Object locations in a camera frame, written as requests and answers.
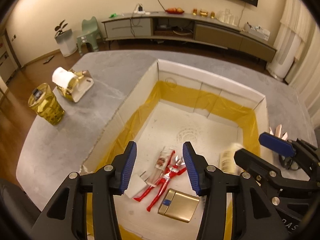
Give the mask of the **white tray of items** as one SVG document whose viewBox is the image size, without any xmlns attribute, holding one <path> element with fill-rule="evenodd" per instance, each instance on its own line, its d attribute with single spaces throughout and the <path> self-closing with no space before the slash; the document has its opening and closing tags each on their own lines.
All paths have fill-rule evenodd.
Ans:
<svg viewBox="0 0 320 240">
<path fill-rule="evenodd" d="M 265 41 L 269 40 L 270 37 L 270 31 L 267 29 L 264 29 L 263 27 L 257 25 L 257 26 L 253 26 L 251 24 L 249 24 L 248 22 L 245 23 L 244 25 L 244 31 L 252 34 L 258 38 L 262 38 Z"/>
</svg>

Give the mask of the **dark object on floor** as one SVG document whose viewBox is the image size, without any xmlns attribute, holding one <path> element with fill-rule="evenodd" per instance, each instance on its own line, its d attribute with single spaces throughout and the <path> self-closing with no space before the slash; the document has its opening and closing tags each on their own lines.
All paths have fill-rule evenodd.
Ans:
<svg viewBox="0 0 320 240">
<path fill-rule="evenodd" d="M 43 64 L 49 63 L 53 58 L 54 58 L 54 55 L 48 57 L 48 58 L 43 62 Z"/>
</svg>

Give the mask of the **black sunglasses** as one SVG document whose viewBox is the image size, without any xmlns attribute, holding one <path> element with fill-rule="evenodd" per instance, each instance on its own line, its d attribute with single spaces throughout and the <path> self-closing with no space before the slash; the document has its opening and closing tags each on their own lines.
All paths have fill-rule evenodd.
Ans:
<svg viewBox="0 0 320 240">
<path fill-rule="evenodd" d="M 291 157 L 279 155 L 279 162 L 286 170 L 297 171 L 300 169 L 299 165 Z"/>
</svg>

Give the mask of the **white USB charger plug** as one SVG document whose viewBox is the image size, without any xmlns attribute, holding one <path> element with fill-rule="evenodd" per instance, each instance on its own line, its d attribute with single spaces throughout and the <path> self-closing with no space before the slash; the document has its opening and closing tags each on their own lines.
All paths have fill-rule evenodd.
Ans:
<svg viewBox="0 0 320 240">
<path fill-rule="evenodd" d="M 148 179 L 148 174 L 146 171 L 142 173 L 134 173 L 131 176 L 129 186 L 125 191 L 125 195 L 128 198 L 134 198 L 137 194 L 140 193 L 148 184 L 146 183 Z"/>
</svg>

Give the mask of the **pink white stapler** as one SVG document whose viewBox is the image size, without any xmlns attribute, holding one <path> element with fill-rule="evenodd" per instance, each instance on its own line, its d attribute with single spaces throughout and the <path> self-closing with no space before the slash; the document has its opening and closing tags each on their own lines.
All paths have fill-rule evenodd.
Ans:
<svg viewBox="0 0 320 240">
<path fill-rule="evenodd" d="M 282 124 L 279 124 L 274 131 L 272 130 L 271 127 L 269 127 L 269 133 L 284 141 L 287 141 L 288 139 L 288 133 L 287 132 L 283 133 Z"/>
</svg>

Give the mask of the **gold tissue roll holder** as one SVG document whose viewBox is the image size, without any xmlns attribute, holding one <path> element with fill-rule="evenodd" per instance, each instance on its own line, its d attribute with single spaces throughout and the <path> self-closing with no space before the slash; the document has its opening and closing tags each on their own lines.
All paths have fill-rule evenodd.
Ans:
<svg viewBox="0 0 320 240">
<path fill-rule="evenodd" d="M 56 68 L 52 81 L 59 93 L 67 100 L 77 103 L 94 85 L 94 80 L 88 70 L 76 72 L 72 69 Z"/>
</svg>

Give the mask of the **grey TV cabinet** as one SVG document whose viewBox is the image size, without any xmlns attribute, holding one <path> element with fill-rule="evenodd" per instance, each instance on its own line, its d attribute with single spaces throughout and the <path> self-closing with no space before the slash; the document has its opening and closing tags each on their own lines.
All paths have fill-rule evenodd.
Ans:
<svg viewBox="0 0 320 240">
<path fill-rule="evenodd" d="M 106 40 L 150 39 L 204 44 L 272 62 L 277 50 L 263 38 L 215 18 L 193 14 L 127 13 L 101 22 Z"/>
</svg>

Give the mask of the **yellow glass cup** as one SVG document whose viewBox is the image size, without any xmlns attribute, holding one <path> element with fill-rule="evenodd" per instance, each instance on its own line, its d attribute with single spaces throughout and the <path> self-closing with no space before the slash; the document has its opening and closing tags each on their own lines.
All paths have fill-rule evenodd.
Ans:
<svg viewBox="0 0 320 240">
<path fill-rule="evenodd" d="M 48 83 L 42 83 L 33 90 L 28 106 L 53 126 L 57 125 L 65 114 Z"/>
</svg>

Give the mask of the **red Ultraman toy figure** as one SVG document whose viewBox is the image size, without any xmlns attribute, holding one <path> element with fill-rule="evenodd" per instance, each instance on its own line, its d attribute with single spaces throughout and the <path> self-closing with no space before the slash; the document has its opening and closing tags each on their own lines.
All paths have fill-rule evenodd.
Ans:
<svg viewBox="0 0 320 240">
<path fill-rule="evenodd" d="M 163 158 L 159 158 L 157 160 L 156 168 L 160 168 L 161 164 L 162 167 L 164 167 L 164 164 L 166 164 L 166 167 L 165 169 L 161 169 L 161 174 L 159 176 L 156 176 L 157 180 L 154 183 L 148 183 L 149 187 L 142 193 L 141 196 L 133 198 L 135 201 L 140 202 L 151 192 L 152 189 L 160 186 L 157 195 L 152 200 L 150 205 L 146 208 L 148 212 L 150 212 L 152 207 L 159 201 L 162 194 L 166 191 L 167 186 L 169 185 L 172 178 L 180 176 L 187 170 L 183 161 L 183 157 L 179 157 L 178 155 L 176 155 L 174 150 L 171 151 L 170 158 L 168 158 L 166 161 L 164 161 Z"/>
</svg>

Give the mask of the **red fruit bowl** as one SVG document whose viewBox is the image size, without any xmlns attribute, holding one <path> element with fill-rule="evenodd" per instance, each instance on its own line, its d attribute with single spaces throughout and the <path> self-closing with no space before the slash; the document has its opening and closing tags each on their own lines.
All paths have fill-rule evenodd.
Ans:
<svg viewBox="0 0 320 240">
<path fill-rule="evenodd" d="M 181 8 L 168 8 L 165 12 L 168 14 L 181 15 L 184 13 L 184 10 Z"/>
</svg>

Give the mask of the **large white cardboard box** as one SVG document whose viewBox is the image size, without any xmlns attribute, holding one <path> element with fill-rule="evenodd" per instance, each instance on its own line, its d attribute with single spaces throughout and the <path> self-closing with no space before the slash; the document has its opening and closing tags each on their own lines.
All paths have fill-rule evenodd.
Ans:
<svg viewBox="0 0 320 240">
<path fill-rule="evenodd" d="M 231 143 L 272 160 L 258 142 L 268 130 L 266 97 L 205 70 L 158 59 L 145 72 L 107 123 L 80 171 L 91 173 L 137 144 L 134 173 L 150 174 L 164 147 L 182 154 L 192 143 L 207 162 L 219 166 Z"/>
</svg>

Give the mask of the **gold ornaments on cabinet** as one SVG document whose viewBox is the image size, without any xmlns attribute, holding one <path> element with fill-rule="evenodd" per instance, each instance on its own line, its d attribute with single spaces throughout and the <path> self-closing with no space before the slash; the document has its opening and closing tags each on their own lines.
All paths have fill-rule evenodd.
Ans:
<svg viewBox="0 0 320 240">
<path fill-rule="evenodd" d="M 195 16 L 198 15 L 198 16 L 201 16 L 201 17 L 215 18 L 215 12 L 212 11 L 211 13 L 209 13 L 206 10 L 203 10 L 203 9 L 198 10 L 196 8 L 193 9 L 193 15 L 195 15 Z"/>
</svg>

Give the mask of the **white power strip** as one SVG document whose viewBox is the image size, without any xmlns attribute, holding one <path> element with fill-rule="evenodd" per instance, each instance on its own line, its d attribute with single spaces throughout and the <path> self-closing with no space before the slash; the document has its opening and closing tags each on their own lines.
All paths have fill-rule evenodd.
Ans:
<svg viewBox="0 0 320 240">
<path fill-rule="evenodd" d="M 149 15 L 151 12 L 145 11 L 143 5 L 138 3 L 133 11 L 133 14 Z"/>
</svg>

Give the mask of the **white gold card box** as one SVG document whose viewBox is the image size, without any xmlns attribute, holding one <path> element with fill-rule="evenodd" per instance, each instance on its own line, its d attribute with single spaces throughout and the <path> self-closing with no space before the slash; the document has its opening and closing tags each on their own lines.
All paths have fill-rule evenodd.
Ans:
<svg viewBox="0 0 320 240">
<path fill-rule="evenodd" d="M 219 169 L 227 174 L 240 175 L 243 169 L 236 165 L 234 155 L 237 150 L 242 149 L 243 146 L 240 143 L 231 143 L 223 152 L 220 153 Z"/>
</svg>

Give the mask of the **white standing air conditioner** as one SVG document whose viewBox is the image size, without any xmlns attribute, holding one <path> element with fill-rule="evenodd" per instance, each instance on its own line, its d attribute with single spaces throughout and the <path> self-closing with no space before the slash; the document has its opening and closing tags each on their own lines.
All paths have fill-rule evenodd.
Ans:
<svg viewBox="0 0 320 240">
<path fill-rule="evenodd" d="M 280 28 L 274 42 L 277 52 L 267 70 L 282 81 L 293 62 L 300 58 L 308 39 L 312 17 L 301 0 L 286 0 Z"/>
</svg>

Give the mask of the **cream curtain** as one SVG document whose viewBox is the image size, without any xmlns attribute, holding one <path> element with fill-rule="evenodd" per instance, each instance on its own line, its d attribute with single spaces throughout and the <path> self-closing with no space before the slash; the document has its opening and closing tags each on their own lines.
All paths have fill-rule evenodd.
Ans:
<svg viewBox="0 0 320 240">
<path fill-rule="evenodd" d="M 319 127 L 319 26 L 302 0 L 286 0 L 282 24 L 298 35 L 295 62 L 286 81 L 303 100 L 314 128 Z"/>
</svg>

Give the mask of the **clear glasses set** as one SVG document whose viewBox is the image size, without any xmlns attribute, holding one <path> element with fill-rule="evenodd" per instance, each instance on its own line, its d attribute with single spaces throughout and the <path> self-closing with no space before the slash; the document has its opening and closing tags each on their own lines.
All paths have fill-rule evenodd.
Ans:
<svg viewBox="0 0 320 240">
<path fill-rule="evenodd" d="M 233 15 L 229 9 L 225 9 L 224 11 L 220 10 L 217 13 L 216 17 L 220 22 L 229 24 L 232 26 L 238 26 L 239 20 L 238 17 Z"/>
</svg>

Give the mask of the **white planter with dark plant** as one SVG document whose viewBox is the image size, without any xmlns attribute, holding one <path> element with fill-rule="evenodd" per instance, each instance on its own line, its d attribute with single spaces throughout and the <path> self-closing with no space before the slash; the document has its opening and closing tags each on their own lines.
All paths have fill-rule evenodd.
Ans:
<svg viewBox="0 0 320 240">
<path fill-rule="evenodd" d="M 64 57 L 69 57 L 78 49 L 72 29 L 67 28 L 66 20 L 61 21 L 55 28 L 55 40 Z"/>
</svg>

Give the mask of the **green child chair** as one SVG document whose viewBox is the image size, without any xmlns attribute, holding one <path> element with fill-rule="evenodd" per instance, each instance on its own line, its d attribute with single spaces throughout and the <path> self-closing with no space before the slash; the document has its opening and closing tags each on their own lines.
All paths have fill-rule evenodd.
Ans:
<svg viewBox="0 0 320 240">
<path fill-rule="evenodd" d="M 99 51 L 97 37 L 100 37 L 104 41 L 102 32 L 99 28 L 98 21 L 95 16 L 90 20 L 83 20 L 81 24 L 81 34 L 77 36 L 76 42 L 78 46 L 79 54 L 82 56 L 82 45 L 89 43 L 94 52 Z"/>
</svg>

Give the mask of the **gold blue cigarette case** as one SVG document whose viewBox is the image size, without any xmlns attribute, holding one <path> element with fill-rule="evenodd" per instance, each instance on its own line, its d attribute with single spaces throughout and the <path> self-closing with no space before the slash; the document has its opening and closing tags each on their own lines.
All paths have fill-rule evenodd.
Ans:
<svg viewBox="0 0 320 240">
<path fill-rule="evenodd" d="M 199 202 L 199 197 L 169 189 L 159 206 L 158 214 L 189 223 Z"/>
</svg>

